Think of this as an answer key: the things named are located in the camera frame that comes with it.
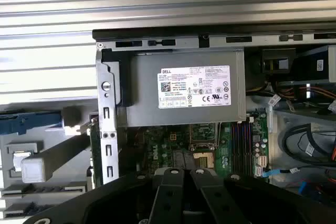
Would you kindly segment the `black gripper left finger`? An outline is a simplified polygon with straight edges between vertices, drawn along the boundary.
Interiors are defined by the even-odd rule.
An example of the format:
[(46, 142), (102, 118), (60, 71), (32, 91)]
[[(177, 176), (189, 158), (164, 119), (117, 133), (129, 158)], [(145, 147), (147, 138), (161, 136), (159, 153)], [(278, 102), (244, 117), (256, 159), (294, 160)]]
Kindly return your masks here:
[(185, 172), (132, 172), (44, 210), (26, 223), (181, 223)]

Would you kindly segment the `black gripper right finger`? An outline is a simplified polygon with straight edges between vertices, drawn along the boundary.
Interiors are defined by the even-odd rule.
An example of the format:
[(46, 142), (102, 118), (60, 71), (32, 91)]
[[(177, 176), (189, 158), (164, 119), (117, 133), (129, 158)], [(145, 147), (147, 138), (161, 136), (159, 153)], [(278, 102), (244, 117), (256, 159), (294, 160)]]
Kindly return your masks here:
[(204, 207), (200, 223), (318, 222), (318, 205), (298, 194), (241, 174), (220, 178), (191, 152), (185, 154), (185, 167), (200, 197), (193, 205)]

